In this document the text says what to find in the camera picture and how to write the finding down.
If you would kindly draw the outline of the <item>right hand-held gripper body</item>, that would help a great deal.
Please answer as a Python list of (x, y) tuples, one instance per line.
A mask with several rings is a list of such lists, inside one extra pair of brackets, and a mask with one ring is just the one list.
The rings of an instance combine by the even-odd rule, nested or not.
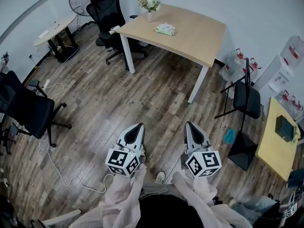
[(219, 152), (212, 145), (187, 149), (180, 160), (181, 168), (189, 170), (193, 177), (210, 177), (222, 167)]

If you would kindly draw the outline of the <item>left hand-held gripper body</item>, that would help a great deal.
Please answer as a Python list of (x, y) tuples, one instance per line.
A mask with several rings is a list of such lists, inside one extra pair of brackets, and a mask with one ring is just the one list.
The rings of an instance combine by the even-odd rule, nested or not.
[(105, 164), (112, 174), (131, 177), (144, 160), (143, 144), (135, 149), (115, 143), (108, 151)]

